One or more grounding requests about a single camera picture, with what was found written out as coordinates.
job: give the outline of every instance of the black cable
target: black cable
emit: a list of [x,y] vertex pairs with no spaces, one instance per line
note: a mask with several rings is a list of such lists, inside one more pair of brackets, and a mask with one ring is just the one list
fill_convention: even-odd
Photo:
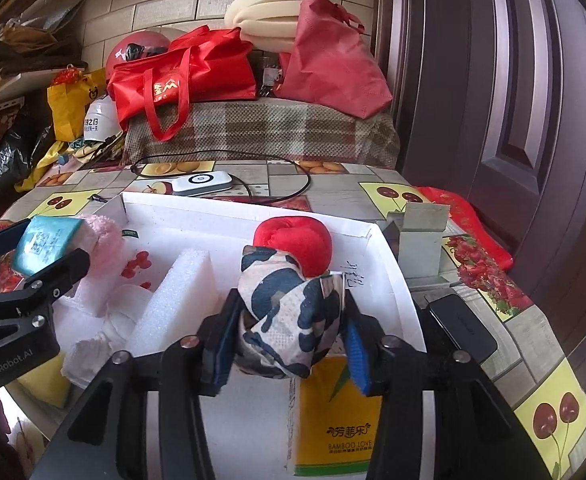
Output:
[[[140,168],[138,168],[138,165],[146,164],[147,161],[151,158],[161,158],[161,157],[166,158],[169,156],[189,156],[189,155],[198,155],[199,153],[214,153],[214,152],[234,153],[235,155],[242,155],[242,156],[248,155],[250,158],[255,158],[256,160],[260,160],[260,159],[265,160],[267,158],[277,158],[278,160],[284,160],[285,162],[288,162],[289,164],[293,164],[295,167],[300,168],[304,172],[304,174],[307,176],[307,182],[304,184],[304,186],[302,186],[300,189],[298,189],[295,193],[291,193],[290,195],[286,195],[286,196],[281,196],[279,198],[272,198],[269,200],[261,200],[261,201],[257,201],[257,202],[253,202],[253,203],[260,204],[260,205],[269,205],[269,204],[275,204],[276,202],[284,202],[285,200],[290,200],[291,198],[295,198],[296,196],[301,195],[311,185],[311,174],[308,172],[307,168],[303,168],[294,160],[290,160],[288,158],[285,158],[283,156],[278,156],[278,155],[267,155],[264,153],[252,153],[252,152],[240,152],[237,150],[197,150],[195,152],[170,153],[168,155],[148,155],[148,156],[143,156],[138,161],[136,161],[131,166],[131,171],[134,174],[136,174],[137,176],[141,176],[142,178],[157,178],[158,175],[143,175],[142,170]],[[172,177],[173,176],[185,176],[185,175],[196,174],[196,173],[208,173],[208,172],[207,171],[193,171],[192,173],[177,173],[177,174],[172,174],[171,176]],[[251,193],[251,190],[249,189],[246,182],[244,182],[240,178],[238,178],[230,173],[229,173],[229,175],[231,176],[231,178],[236,179],[240,184],[242,184],[246,188],[246,190],[248,192],[249,199],[252,199],[253,194]]]

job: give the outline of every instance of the white helmet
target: white helmet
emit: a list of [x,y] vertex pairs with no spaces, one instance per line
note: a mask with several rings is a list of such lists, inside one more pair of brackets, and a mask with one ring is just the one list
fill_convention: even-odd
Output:
[[84,118],[84,140],[104,142],[121,132],[118,111],[108,94],[98,97],[89,105]]

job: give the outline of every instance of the black smartphone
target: black smartphone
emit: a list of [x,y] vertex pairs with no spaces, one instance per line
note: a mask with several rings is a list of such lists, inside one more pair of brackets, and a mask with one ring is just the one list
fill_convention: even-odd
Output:
[[484,362],[497,350],[494,337],[457,294],[429,303],[428,310],[453,344],[467,351],[477,363]]

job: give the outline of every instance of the pink non-woven bag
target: pink non-woven bag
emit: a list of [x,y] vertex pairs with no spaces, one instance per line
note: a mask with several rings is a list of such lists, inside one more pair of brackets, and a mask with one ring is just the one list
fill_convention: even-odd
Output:
[[302,0],[293,52],[280,54],[277,97],[320,104],[361,119],[392,99],[382,70],[359,35],[361,21],[329,0]]

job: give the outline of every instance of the pink fluffy cloth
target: pink fluffy cloth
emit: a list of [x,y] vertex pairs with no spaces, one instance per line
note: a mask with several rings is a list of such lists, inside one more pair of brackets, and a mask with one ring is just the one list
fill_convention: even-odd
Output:
[[99,274],[115,263],[124,247],[122,229],[110,218],[100,215],[79,215],[97,234],[97,243],[90,252],[89,274]]

